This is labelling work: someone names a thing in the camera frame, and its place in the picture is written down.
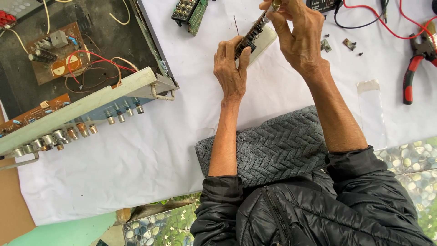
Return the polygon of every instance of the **black puffer jacket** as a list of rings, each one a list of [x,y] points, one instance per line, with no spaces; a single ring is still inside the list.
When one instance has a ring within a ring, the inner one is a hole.
[[[246,199],[239,177],[207,177],[191,226],[194,245],[434,245],[407,191],[371,146],[329,154],[327,162],[333,185],[318,171],[258,188]]]

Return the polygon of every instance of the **pliers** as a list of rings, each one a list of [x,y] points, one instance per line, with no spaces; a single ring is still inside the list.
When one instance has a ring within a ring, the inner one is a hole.
[[[421,36],[422,43],[417,43],[416,39],[410,39],[413,57],[410,60],[407,72],[403,82],[403,99],[404,104],[411,105],[413,103],[413,76],[419,63],[425,58],[437,67],[437,56],[434,45],[425,35]]]

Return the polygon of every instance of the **zipper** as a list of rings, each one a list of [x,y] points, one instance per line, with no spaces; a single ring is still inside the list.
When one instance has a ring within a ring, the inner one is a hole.
[[[284,215],[284,211],[279,209],[279,202],[277,198],[270,192],[268,186],[263,187],[263,195],[267,201],[270,213],[273,215],[273,218],[276,221],[276,224],[279,229],[279,236],[281,238],[283,246],[290,246],[290,232],[288,227],[288,219]]]

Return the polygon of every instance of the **chevron pattern towel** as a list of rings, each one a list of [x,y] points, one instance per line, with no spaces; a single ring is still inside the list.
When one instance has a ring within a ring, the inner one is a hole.
[[[214,137],[199,141],[196,152],[208,175]],[[278,116],[259,127],[237,131],[237,173],[244,187],[262,185],[319,170],[328,153],[314,105]]]

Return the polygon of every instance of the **metal bracket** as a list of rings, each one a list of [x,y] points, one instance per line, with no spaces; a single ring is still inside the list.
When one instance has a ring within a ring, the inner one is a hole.
[[[328,40],[324,39],[320,42],[320,50],[325,50],[326,52],[329,52],[332,50],[331,46],[328,43]]]
[[[32,160],[25,161],[25,162],[15,163],[15,164],[9,165],[9,166],[0,167],[0,171],[6,170],[6,169],[10,169],[10,168],[14,168],[14,167],[19,167],[19,166],[26,165],[26,164],[30,164],[30,163],[33,163],[33,162],[36,162],[37,160],[39,160],[38,152],[33,153],[33,155],[35,156],[35,158],[32,159]]]
[[[155,99],[161,99],[161,100],[166,100],[166,101],[174,101],[174,90],[170,90],[171,97],[168,97],[168,96],[161,96],[161,95],[158,95],[156,93],[156,83],[151,84],[150,88],[152,89],[152,96]]]
[[[345,44],[350,50],[354,50],[357,47],[357,42],[351,42],[348,39],[343,40],[343,44]]]

